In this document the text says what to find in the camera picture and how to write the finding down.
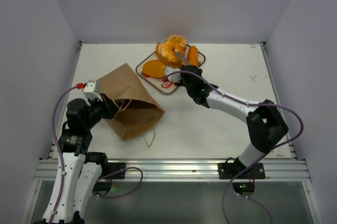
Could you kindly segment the brown paper bag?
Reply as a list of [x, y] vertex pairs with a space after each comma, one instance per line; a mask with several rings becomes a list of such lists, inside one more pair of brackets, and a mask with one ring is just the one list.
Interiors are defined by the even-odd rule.
[[102, 94], [114, 105], [121, 102], [117, 115], [106, 122], [123, 141], [143, 135], [163, 117], [165, 110], [152, 98], [128, 64], [98, 80]]

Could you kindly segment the orange fake bread roll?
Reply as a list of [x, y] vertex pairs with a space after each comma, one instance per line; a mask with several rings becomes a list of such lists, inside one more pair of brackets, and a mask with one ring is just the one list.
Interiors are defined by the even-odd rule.
[[196, 48], [196, 46], [190, 46], [189, 47], [189, 51], [187, 54], [187, 61], [189, 62], [190, 65], [199, 66], [199, 62], [198, 62], [198, 49]]

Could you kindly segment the metal tongs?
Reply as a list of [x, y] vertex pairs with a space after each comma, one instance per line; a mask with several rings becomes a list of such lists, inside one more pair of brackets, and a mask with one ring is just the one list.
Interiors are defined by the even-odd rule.
[[178, 58], [181, 59], [181, 61], [185, 64], [185, 65], [189, 65], [189, 61], [185, 58], [185, 56], [181, 53], [181, 52], [174, 52], [174, 55]]

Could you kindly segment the oval orange fake bun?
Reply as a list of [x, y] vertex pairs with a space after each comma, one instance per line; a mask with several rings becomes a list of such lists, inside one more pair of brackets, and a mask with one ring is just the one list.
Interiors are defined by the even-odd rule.
[[165, 68], [166, 65], [160, 60], [150, 60], [143, 65], [142, 71], [150, 77], [162, 79], [165, 76]]

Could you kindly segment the fake ring doughnut bread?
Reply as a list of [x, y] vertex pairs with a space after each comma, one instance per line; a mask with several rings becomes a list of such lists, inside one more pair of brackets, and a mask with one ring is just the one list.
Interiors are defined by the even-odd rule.
[[173, 41], [164, 43], [158, 42], [156, 46], [156, 55], [166, 66], [180, 68], [182, 65], [186, 65], [186, 63], [177, 57], [175, 52], [180, 52], [185, 56], [186, 49], [187, 45], [185, 43], [176, 43]]

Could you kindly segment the round fake bread bun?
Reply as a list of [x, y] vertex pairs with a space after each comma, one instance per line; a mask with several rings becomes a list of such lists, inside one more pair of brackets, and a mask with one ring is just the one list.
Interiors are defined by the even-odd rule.
[[183, 50], [186, 50], [187, 48], [187, 39], [183, 35], [171, 35], [169, 36], [166, 41], [166, 43], [173, 43], [180, 45]]

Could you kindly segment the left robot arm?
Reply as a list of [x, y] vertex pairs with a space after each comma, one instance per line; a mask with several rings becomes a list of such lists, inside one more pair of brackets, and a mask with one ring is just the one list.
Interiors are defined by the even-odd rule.
[[98, 178], [108, 175], [110, 166], [103, 152], [89, 152], [91, 129], [102, 119], [113, 119], [123, 101], [112, 101], [104, 94], [67, 104], [56, 179], [41, 223], [84, 223], [84, 212]]

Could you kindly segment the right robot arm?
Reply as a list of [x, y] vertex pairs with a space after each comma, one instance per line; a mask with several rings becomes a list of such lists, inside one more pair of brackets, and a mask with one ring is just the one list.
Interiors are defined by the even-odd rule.
[[178, 75], [179, 85], [185, 87], [196, 104], [225, 112], [247, 125], [250, 143], [231, 164], [223, 164], [223, 171], [230, 178], [248, 177], [253, 172], [252, 163], [269, 154], [288, 133], [289, 128], [274, 102], [266, 99], [255, 103], [230, 95], [217, 85], [207, 83], [202, 78], [202, 70], [192, 65], [181, 67]]

